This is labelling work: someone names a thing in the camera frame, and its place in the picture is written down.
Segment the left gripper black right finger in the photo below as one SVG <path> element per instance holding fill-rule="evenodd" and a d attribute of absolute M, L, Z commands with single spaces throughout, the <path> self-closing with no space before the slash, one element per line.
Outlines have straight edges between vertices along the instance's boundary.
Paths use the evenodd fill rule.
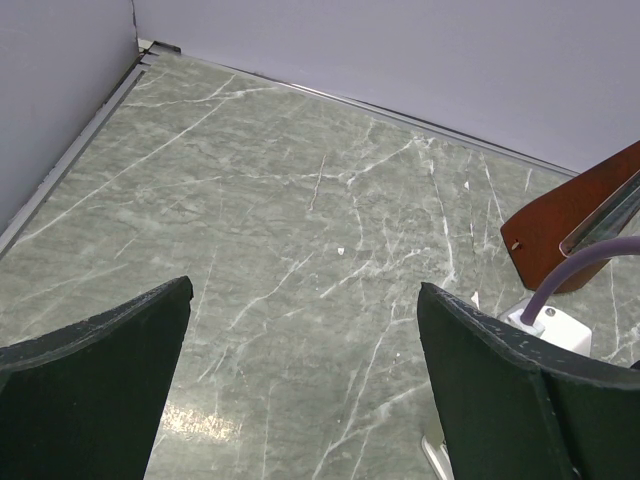
<path fill-rule="evenodd" d="M 455 478 L 638 478 L 638 370 L 554 346 L 432 283 L 417 322 Z"/>

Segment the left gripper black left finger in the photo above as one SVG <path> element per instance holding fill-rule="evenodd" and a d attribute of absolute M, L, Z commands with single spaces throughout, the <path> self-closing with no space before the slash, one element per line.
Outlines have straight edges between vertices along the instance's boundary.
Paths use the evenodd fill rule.
<path fill-rule="evenodd" d="M 178 277 L 2 348 L 2 478 L 143 478 L 192 298 Z"/>

